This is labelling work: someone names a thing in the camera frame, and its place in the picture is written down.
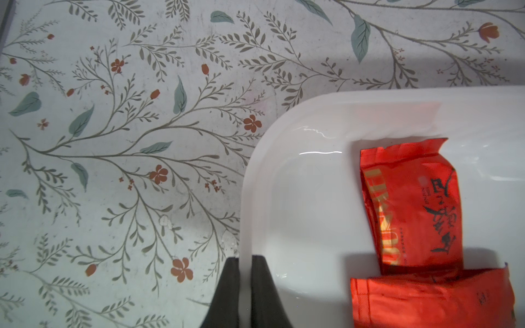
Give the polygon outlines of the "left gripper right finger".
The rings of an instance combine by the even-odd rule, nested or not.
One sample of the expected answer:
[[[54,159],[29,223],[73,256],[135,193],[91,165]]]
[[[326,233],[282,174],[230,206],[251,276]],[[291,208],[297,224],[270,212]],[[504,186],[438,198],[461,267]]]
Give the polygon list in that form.
[[[251,327],[292,328],[264,256],[253,255]]]

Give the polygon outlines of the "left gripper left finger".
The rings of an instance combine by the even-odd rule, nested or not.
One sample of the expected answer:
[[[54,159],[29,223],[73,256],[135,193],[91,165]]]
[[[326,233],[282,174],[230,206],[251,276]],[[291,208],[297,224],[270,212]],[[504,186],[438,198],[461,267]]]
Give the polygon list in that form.
[[[213,299],[200,327],[238,328],[239,293],[239,259],[228,258],[224,263]]]

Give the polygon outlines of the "white plastic storage box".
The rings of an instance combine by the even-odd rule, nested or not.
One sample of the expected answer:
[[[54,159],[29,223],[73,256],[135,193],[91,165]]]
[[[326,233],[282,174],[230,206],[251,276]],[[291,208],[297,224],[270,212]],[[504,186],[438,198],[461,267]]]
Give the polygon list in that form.
[[[273,123],[241,197],[242,258],[265,257],[294,327],[351,327],[350,278],[380,270],[363,205],[365,148],[445,137],[468,269],[508,266],[524,326],[524,88],[341,92]]]

